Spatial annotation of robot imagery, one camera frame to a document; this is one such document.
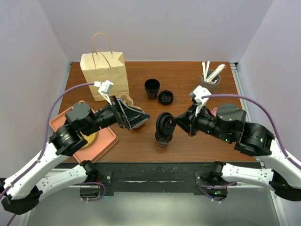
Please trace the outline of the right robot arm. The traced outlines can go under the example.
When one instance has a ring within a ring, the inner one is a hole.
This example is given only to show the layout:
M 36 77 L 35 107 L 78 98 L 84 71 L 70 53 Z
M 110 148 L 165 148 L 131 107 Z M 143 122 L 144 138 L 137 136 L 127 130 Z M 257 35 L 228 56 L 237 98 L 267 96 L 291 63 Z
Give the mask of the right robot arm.
M 289 201 L 300 201 L 300 163 L 281 150 L 280 143 L 266 127 L 247 122 L 246 112 L 236 105 L 221 105 L 216 115 L 206 106 L 192 105 L 187 112 L 171 116 L 164 126 L 170 134 L 179 126 L 191 137 L 201 131 L 226 143 L 234 143 L 235 150 L 269 166 L 268 169 L 252 169 L 217 161 L 204 177 L 210 188 L 242 182 L 265 187 Z

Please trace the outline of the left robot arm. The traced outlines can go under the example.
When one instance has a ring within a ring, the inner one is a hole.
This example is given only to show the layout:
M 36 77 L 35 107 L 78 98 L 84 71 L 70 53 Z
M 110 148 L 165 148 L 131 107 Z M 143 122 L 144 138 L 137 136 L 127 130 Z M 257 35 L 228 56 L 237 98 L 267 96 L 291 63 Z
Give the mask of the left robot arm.
M 146 122 L 150 115 L 111 96 L 109 104 L 97 112 L 88 103 L 78 102 L 65 117 L 64 125 L 46 140 L 45 147 L 21 170 L 1 182 L 4 210 L 22 215 L 42 199 L 68 186 L 96 183 L 99 172 L 90 160 L 82 161 L 69 171 L 51 177 L 46 175 L 86 145 L 86 136 L 115 123 L 131 130 Z

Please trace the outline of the black coffee lid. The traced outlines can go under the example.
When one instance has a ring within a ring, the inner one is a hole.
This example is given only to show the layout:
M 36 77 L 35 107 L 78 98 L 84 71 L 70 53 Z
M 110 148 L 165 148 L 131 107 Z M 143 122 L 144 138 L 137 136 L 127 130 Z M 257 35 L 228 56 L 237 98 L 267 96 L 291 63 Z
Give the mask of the black coffee lid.
M 156 121 L 156 132 L 166 137 L 172 135 L 176 127 L 173 118 L 174 117 L 170 113 L 161 113 Z

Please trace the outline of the black coffee cup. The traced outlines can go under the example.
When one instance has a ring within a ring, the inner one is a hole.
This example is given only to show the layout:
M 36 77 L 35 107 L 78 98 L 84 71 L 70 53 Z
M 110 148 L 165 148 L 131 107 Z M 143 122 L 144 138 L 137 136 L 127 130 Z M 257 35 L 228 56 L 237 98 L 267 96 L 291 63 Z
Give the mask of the black coffee cup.
M 172 140 L 173 135 L 164 136 L 159 132 L 155 132 L 155 139 L 160 147 L 166 147 Z

